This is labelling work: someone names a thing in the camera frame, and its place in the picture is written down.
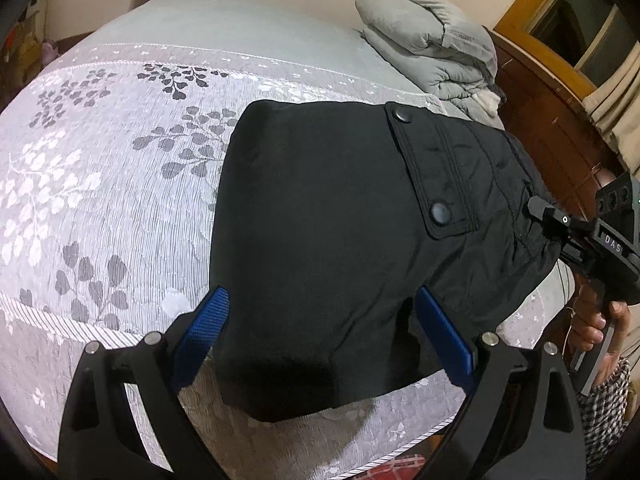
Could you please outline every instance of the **black fabric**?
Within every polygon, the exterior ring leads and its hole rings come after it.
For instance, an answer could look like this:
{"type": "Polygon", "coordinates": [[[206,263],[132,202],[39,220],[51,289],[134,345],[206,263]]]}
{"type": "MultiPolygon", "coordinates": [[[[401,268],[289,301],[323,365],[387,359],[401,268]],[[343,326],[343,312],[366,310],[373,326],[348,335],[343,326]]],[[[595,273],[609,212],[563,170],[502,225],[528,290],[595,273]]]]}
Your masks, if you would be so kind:
{"type": "Polygon", "coordinates": [[[524,214],[534,194],[552,202],[520,143],[482,124],[395,103],[249,105],[211,246],[210,285],[230,295],[225,403],[273,422],[438,370],[413,296],[425,285],[494,330],[559,256],[524,214]]]}

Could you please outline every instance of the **snap button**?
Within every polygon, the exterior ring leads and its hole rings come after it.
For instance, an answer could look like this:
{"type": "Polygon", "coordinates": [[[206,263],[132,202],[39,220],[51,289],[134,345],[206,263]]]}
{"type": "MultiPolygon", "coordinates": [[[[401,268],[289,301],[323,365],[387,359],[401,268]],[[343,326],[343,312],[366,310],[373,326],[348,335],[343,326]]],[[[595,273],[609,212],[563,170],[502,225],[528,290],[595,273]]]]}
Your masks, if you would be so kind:
{"type": "Polygon", "coordinates": [[[393,115],[401,123],[410,123],[412,119],[411,113],[409,112],[409,110],[399,106],[394,108],[393,115]]]}
{"type": "Polygon", "coordinates": [[[451,211],[442,202],[434,202],[431,206],[431,218],[438,225],[447,225],[451,221],[451,211]]]}

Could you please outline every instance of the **red plaid fabric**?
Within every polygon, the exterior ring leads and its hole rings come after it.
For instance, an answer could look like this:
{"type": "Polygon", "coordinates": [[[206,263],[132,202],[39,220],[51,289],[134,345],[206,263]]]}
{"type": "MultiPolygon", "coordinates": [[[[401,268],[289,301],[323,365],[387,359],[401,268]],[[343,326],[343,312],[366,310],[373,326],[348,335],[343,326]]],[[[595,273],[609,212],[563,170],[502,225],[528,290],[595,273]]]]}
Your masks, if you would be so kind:
{"type": "Polygon", "coordinates": [[[412,480],[424,465],[422,455],[403,456],[383,463],[364,473],[352,477],[353,480],[412,480]]]}

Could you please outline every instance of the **blue gripper pad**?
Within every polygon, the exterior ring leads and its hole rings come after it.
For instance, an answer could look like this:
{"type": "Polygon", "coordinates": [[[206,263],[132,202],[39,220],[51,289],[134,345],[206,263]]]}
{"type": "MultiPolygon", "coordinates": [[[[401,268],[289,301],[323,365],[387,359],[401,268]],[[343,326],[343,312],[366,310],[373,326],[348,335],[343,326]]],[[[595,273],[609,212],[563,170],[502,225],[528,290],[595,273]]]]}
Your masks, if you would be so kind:
{"type": "Polygon", "coordinates": [[[471,394],[476,387],[474,355],[425,287],[415,295],[415,313],[449,380],[471,394]]]}
{"type": "Polygon", "coordinates": [[[209,349],[214,345],[229,315],[229,294],[219,286],[202,306],[174,352],[171,389],[178,393],[196,378],[209,349]]]}

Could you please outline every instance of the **jacket sleeve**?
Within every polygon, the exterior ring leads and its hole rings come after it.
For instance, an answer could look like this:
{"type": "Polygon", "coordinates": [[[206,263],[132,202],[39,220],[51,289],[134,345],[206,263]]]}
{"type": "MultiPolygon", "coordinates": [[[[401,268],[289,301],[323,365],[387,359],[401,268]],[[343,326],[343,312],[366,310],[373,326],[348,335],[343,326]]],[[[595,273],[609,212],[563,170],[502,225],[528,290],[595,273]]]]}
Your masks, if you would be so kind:
{"type": "Polygon", "coordinates": [[[618,368],[607,381],[588,396],[578,396],[588,471],[592,471],[616,447],[628,426],[624,418],[629,381],[629,363],[620,359],[618,368]]]}

